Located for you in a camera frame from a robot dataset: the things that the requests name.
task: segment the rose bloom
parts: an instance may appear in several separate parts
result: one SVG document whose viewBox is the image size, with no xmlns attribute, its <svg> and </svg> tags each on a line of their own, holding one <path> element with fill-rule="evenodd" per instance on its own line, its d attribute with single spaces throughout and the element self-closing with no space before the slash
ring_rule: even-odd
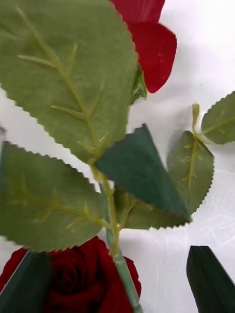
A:
<svg viewBox="0 0 235 313">
<path fill-rule="evenodd" d="M 176 54 L 176 37 L 158 23 L 165 0 L 111 0 L 127 23 L 139 54 L 149 92 L 168 80 Z"/>
<path fill-rule="evenodd" d="M 12 254 L 0 276 L 0 291 L 26 252 L 22 248 Z M 42 313 L 133 313 L 109 251 L 98 237 L 49 255 L 52 279 Z M 140 296 L 134 263 L 125 260 Z"/>
</svg>

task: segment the white background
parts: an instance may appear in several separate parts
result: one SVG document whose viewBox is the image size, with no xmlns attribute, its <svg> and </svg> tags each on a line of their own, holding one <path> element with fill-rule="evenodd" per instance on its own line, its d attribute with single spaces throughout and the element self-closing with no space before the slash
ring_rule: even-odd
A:
<svg viewBox="0 0 235 313">
<path fill-rule="evenodd" d="M 178 50 L 170 79 L 160 91 L 131 109 L 129 130 L 146 122 L 163 162 L 191 124 L 191 104 L 205 112 L 235 90 L 235 1 L 166 0 L 161 22 L 174 31 Z M 28 150 L 62 158 L 90 175 L 69 151 L 55 145 L 35 120 L 0 91 L 0 124 L 8 139 Z M 197 313 L 186 277 L 190 245 L 209 245 L 235 280 L 235 144 L 211 146 L 212 188 L 185 227 L 121 232 L 123 254 L 135 261 L 146 313 Z M 16 248 L 0 238 L 0 272 Z"/>
</svg>

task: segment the leaf midrib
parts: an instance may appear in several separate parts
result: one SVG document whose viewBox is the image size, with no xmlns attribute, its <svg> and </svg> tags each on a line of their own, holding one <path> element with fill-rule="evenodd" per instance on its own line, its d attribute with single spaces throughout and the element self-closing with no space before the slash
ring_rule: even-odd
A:
<svg viewBox="0 0 235 313">
<path fill-rule="evenodd" d="M 51 51 L 51 49 L 46 45 L 46 43 L 40 37 L 40 35 L 37 32 L 37 30 L 33 27 L 33 25 L 28 20 L 26 14 L 19 7 L 17 7 L 16 9 L 17 9 L 17 12 L 19 13 L 22 21 L 24 22 L 26 28 L 29 30 L 31 36 L 33 37 L 33 39 L 37 43 L 37 45 L 41 48 L 41 50 L 43 51 L 45 56 L 48 57 L 49 60 L 55 65 L 55 68 L 57 69 L 58 73 L 64 79 L 67 87 L 69 88 L 69 90 L 71 91 L 73 96 L 75 97 L 78 106 L 80 107 L 82 113 L 84 114 L 84 120 L 87 123 L 87 126 L 88 126 L 88 128 L 90 130 L 90 133 L 92 135 L 92 138 L 93 138 L 93 141 L 94 141 L 94 144 L 95 144 L 95 148 L 96 148 L 96 150 L 98 150 L 99 142 L 98 142 L 98 138 L 97 138 L 96 132 L 95 132 L 95 130 L 92 127 L 92 124 L 91 124 L 91 121 L 90 121 L 90 115 L 88 114 L 88 112 L 86 110 L 86 107 L 83 104 L 83 101 L 81 100 L 81 97 L 78 94 L 75 86 L 73 85 L 72 81 L 69 79 L 67 74 L 64 72 L 64 70 L 62 69 L 61 64 L 58 61 L 57 57 L 55 56 L 54 52 Z"/>
</svg>

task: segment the green leaf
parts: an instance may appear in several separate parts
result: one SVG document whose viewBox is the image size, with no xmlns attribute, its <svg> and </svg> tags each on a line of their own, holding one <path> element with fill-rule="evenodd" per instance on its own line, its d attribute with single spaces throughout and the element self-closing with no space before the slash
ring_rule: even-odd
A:
<svg viewBox="0 0 235 313">
<path fill-rule="evenodd" d="M 106 150 L 95 165 L 117 186 L 138 199 L 189 219 L 146 125 Z"/>
<path fill-rule="evenodd" d="M 143 71 L 141 69 L 140 64 L 138 64 L 135 84 L 134 84 L 132 93 L 133 93 L 132 104 L 139 98 L 142 98 L 142 99 L 147 98 L 147 87 L 145 85 Z"/>
<path fill-rule="evenodd" d="M 156 229 L 184 225 L 185 219 L 158 209 L 116 187 L 114 191 L 117 221 L 122 228 Z"/>
<path fill-rule="evenodd" d="M 235 285 L 208 246 L 191 246 L 187 277 L 199 313 L 235 312 Z"/>
<path fill-rule="evenodd" d="M 217 144 L 235 141 L 235 92 L 208 110 L 202 120 L 200 135 L 205 135 Z"/>
<path fill-rule="evenodd" d="M 196 211 L 212 184 L 214 157 L 207 147 L 184 132 L 169 166 L 169 175 L 190 214 Z"/>
<path fill-rule="evenodd" d="M 11 264 L 13 261 L 17 265 L 18 258 L 13 256 Z M 28 251 L 1 290 L 0 313 L 42 313 L 51 276 L 50 257 L 44 252 Z"/>
<path fill-rule="evenodd" d="M 1 0 L 0 21 L 9 98 L 86 163 L 123 138 L 138 60 L 109 0 Z"/>
<path fill-rule="evenodd" d="M 4 143 L 0 168 L 0 235 L 27 248 L 51 251 L 82 245 L 101 226 L 99 194 L 62 161 Z"/>
</svg>

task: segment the plastic stem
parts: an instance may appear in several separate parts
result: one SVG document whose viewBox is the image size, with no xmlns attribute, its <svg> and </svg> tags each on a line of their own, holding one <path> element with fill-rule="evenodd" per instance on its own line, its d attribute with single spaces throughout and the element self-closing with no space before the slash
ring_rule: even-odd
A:
<svg viewBox="0 0 235 313">
<path fill-rule="evenodd" d="M 116 222 L 116 217 L 115 217 L 115 211 L 113 211 L 114 209 L 113 194 L 110 193 L 110 187 L 107 184 L 109 184 L 108 181 L 104 181 L 103 183 L 100 183 L 99 186 L 100 186 L 100 191 L 101 191 L 103 205 L 104 205 L 105 219 L 111 225 L 116 224 L 114 229 L 106 228 L 106 237 L 110 246 L 110 252 L 111 252 L 114 264 L 118 270 L 121 281 L 123 282 L 123 285 L 125 287 L 127 297 L 133 308 L 133 312 L 143 313 L 143 310 L 140 305 L 140 299 L 136 291 L 134 282 L 132 280 L 129 268 L 118 247 L 118 237 L 117 237 L 118 227 L 117 227 L 117 222 Z"/>
</svg>

